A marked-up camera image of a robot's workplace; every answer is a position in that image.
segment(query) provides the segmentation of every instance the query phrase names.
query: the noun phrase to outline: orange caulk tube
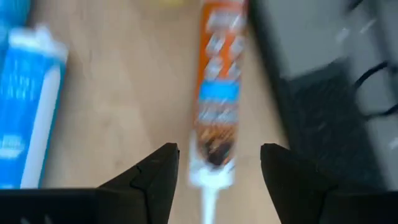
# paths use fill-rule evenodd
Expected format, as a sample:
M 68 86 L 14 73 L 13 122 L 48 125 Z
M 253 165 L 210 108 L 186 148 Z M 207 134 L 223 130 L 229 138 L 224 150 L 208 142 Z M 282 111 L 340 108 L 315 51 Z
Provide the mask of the orange caulk tube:
M 190 139 L 190 182 L 203 189 L 203 223 L 212 224 L 220 189 L 234 182 L 245 0 L 204 0 Z

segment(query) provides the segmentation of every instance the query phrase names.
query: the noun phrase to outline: wooden floor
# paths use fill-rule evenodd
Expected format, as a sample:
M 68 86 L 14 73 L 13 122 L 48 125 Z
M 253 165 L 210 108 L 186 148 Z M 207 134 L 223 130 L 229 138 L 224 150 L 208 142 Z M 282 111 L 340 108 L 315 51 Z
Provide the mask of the wooden floor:
M 139 1 L 35 1 L 31 23 L 48 24 L 70 47 L 44 186 L 97 186 L 177 142 L 180 173 L 169 223 L 200 223 L 200 194 L 187 185 L 186 172 L 199 1 L 175 11 L 148 10 Z M 284 144 L 268 89 L 249 35 L 236 184 L 221 193 L 217 223 L 280 223 L 259 158 L 261 144 Z

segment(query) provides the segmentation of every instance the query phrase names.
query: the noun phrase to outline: white nozzle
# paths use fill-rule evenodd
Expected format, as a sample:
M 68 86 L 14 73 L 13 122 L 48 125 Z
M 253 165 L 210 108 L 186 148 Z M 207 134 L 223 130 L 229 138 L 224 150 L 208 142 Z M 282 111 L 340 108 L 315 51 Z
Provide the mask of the white nozzle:
M 214 224 L 218 189 L 204 187 L 201 192 L 202 224 Z

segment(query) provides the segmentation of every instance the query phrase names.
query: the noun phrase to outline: gray surface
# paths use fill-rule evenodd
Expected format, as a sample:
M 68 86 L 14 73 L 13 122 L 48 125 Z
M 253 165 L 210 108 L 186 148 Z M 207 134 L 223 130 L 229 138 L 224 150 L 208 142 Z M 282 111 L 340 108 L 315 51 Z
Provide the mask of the gray surface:
M 350 79 L 354 82 L 366 70 L 385 60 L 374 38 L 374 22 L 382 22 L 387 27 L 392 56 L 398 59 L 398 1 L 379 2 L 382 21 L 373 20 L 365 4 L 344 16 L 346 0 L 264 0 L 263 7 L 271 16 L 273 38 L 282 56 L 282 76 L 291 80 L 338 58 L 349 57 Z M 341 41 L 347 30 L 349 35 Z M 394 96 L 392 91 L 393 81 L 386 72 L 381 72 L 363 84 L 358 93 L 363 113 L 386 110 L 398 102 L 398 95 Z M 366 126 L 379 164 L 389 178 L 389 187 L 398 189 L 398 117 L 373 119 Z

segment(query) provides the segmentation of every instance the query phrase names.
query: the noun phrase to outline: caulk tube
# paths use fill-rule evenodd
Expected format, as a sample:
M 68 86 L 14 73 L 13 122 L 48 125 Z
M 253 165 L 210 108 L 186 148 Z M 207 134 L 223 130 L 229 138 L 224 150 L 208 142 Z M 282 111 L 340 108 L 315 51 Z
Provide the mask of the caulk tube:
M 39 187 L 67 55 L 45 27 L 11 30 L 0 82 L 0 189 Z
M 218 191 L 234 182 L 245 25 L 245 0 L 204 0 L 189 168 L 203 224 L 214 223 Z

